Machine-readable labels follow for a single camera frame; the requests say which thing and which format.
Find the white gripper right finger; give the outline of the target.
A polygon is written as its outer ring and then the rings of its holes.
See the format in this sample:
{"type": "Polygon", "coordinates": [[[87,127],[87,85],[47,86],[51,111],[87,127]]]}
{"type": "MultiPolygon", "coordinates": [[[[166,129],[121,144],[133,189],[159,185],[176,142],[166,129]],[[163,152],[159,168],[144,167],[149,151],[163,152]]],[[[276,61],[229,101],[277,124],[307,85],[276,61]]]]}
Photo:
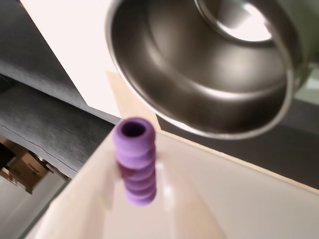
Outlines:
{"type": "Polygon", "coordinates": [[[113,237],[318,238],[318,190],[164,131],[156,145],[157,197],[116,204],[125,228],[113,237]]]}

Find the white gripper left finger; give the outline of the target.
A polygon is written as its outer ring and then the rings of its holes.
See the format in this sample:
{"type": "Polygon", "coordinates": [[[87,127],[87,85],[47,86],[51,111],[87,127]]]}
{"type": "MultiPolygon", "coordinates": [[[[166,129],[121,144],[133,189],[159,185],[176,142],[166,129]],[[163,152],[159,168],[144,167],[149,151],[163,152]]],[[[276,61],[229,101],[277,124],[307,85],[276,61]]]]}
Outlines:
{"type": "Polygon", "coordinates": [[[135,206],[152,202],[156,187],[156,132],[150,123],[120,123],[99,145],[76,177],[52,201],[33,239],[100,239],[123,180],[135,206]]]}

